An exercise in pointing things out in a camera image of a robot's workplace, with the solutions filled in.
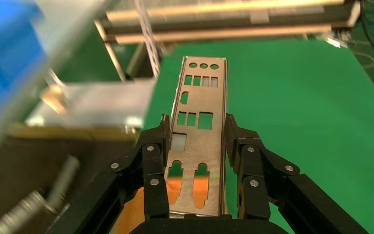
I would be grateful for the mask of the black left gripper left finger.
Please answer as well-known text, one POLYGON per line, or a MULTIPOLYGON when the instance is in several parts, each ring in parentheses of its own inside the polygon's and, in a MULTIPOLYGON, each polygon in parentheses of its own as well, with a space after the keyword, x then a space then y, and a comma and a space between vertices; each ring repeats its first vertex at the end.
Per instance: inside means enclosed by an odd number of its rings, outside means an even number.
POLYGON ((155 219, 169 219, 164 178, 169 152, 170 119, 162 114, 159 126, 144 130, 133 151, 118 158, 117 168, 100 173, 50 228, 52 234, 107 234, 124 204, 144 189, 145 222, 133 234, 152 234, 155 219))

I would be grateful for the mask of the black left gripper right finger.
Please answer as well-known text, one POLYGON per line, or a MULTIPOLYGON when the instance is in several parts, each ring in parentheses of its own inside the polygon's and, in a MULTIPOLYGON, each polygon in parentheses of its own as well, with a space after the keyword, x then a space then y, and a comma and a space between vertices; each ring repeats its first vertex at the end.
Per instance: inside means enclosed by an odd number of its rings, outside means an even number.
POLYGON ((364 234, 366 230, 308 175, 268 150, 259 134, 224 121, 224 146, 238 178, 238 218, 268 221, 270 204, 297 234, 364 234))

